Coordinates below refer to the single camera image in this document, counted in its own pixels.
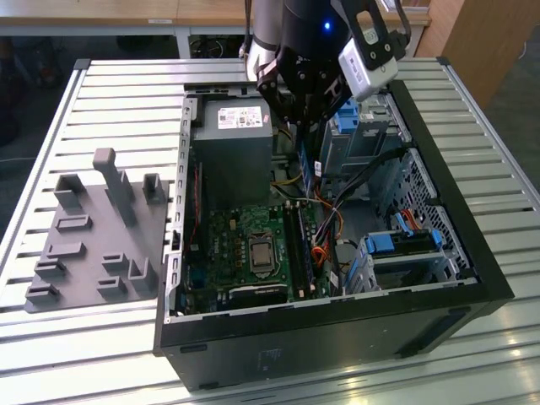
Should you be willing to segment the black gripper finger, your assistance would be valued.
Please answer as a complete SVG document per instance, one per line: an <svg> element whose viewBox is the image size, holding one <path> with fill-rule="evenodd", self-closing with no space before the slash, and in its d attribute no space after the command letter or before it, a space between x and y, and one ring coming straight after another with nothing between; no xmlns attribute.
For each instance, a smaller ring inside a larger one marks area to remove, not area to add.
<svg viewBox="0 0 540 405"><path fill-rule="evenodd" d="M320 120L328 120L351 96L351 90L343 73L328 74L325 78L319 77L307 100L306 124L312 126Z"/></svg>
<svg viewBox="0 0 540 405"><path fill-rule="evenodd" d="M292 93L285 94L278 87L278 61L272 60L256 74L256 88L271 110L284 122L301 125L304 110L300 97Z"/></svg>

